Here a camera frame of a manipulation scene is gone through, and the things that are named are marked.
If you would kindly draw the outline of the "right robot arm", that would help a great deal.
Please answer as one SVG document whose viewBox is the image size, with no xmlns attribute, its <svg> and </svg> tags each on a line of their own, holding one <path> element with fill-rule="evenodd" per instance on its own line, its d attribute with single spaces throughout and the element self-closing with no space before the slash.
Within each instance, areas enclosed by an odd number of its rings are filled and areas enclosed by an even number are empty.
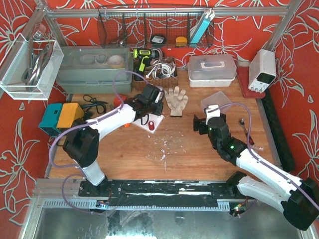
<svg viewBox="0 0 319 239">
<path fill-rule="evenodd" d="M 306 231 L 319 217 L 319 185 L 283 171 L 249 149 L 229 132 L 226 115 L 210 119 L 193 118 L 193 130 L 207 135 L 212 147 L 225 161 L 251 173 L 234 173 L 228 180 L 230 193 L 259 200 L 282 213 L 299 230 Z"/>
</svg>

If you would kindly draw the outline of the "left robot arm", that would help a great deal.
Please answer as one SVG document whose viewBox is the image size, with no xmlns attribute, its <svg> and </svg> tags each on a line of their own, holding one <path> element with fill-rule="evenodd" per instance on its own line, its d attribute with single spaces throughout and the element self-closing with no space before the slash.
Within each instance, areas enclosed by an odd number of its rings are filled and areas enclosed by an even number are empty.
<svg viewBox="0 0 319 239">
<path fill-rule="evenodd" d="M 97 162 L 99 142 L 103 137 L 147 115 L 161 116 L 163 96 L 162 87 L 148 84 L 141 93 L 123 101 L 110 112 L 87 121 L 76 119 L 73 122 L 66 131 L 63 150 L 78 164 L 91 185 L 99 186 L 107 180 Z"/>
</svg>

